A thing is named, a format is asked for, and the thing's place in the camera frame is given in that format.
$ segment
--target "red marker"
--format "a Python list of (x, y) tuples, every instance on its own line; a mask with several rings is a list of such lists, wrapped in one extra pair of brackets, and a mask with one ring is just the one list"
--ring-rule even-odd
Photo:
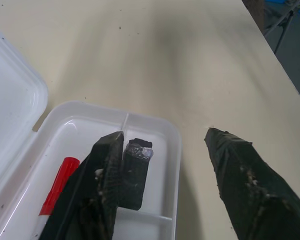
[(41, 211), (39, 213), (38, 220), (33, 234), (31, 235), (31, 240), (37, 240), (40, 238), (49, 216), (51, 215), (56, 201), (59, 198), (62, 190), (64, 189), (68, 178), (75, 172), (79, 167), (80, 161), (74, 157), (66, 157), (61, 164), (59, 171), (54, 179), (52, 188), (46, 197), (44, 204), (42, 205)]

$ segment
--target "table surface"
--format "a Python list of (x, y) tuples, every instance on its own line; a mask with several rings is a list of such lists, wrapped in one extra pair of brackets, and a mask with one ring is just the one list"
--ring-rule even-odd
[(241, 0), (2, 0), (0, 31), (46, 81), (41, 121), (80, 100), (177, 126), (179, 240), (237, 239), (209, 127), (253, 142), (300, 196), (300, 96)]

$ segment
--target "black object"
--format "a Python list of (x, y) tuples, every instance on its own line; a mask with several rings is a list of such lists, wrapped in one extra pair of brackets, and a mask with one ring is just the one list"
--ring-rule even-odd
[(119, 207), (133, 210), (141, 208), (149, 161), (153, 154), (152, 142), (138, 138), (129, 141), (123, 158)]
[(68, 179), (40, 240), (111, 240), (119, 204), (124, 135), (101, 137)]
[(205, 142), (239, 240), (300, 240), (300, 199), (252, 143), (216, 128)]

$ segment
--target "white plastic container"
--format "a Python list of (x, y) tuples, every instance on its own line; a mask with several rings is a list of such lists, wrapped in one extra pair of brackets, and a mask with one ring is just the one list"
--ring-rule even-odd
[(182, 142), (164, 119), (79, 101), (54, 108), (38, 132), (48, 90), (40, 76), (0, 35), (0, 240), (30, 238), (43, 202), (65, 157), (81, 161), (107, 134), (141, 138), (154, 155), (139, 211), (119, 208), (113, 240), (173, 240)]

